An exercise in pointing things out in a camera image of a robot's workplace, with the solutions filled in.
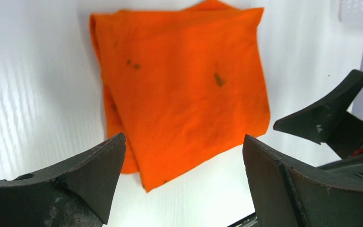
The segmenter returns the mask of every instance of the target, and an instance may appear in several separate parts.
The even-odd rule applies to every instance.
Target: folded towel
[[[270,113],[257,47],[263,9],[207,0],[178,12],[92,14],[107,136],[148,192],[263,135]]]

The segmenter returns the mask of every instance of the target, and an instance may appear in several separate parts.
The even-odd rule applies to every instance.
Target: white backdrop
[[[338,0],[226,2],[265,7],[259,49],[271,124],[318,100],[360,66],[363,26],[338,21]],[[196,3],[1,0],[0,179],[47,167],[104,140],[100,69],[88,34],[92,12],[178,10]],[[260,139],[314,166],[337,160],[327,146],[271,126]],[[121,175],[109,226],[225,227],[253,211],[238,146],[148,194],[138,174]]]

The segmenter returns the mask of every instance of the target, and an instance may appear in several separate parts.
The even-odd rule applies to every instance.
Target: screw hole
[[[35,176],[34,174],[24,174],[24,175],[18,176],[16,179],[14,179],[14,181],[30,179],[30,178],[33,178],[34,176]]]

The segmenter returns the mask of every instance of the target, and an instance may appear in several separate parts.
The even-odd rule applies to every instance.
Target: red component
[[[362,154],[362,153],[363,153],[363,149],[357,149],[354,151],[354,153],[351,155],[351,157],[354,157],[354,156]]]

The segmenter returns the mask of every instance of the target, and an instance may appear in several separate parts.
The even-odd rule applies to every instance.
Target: cloth fold
[[[90,16],[107,137],[126,135],[122,173],[140,171],[147,192],[267,131],[262,13],[207,0]]]

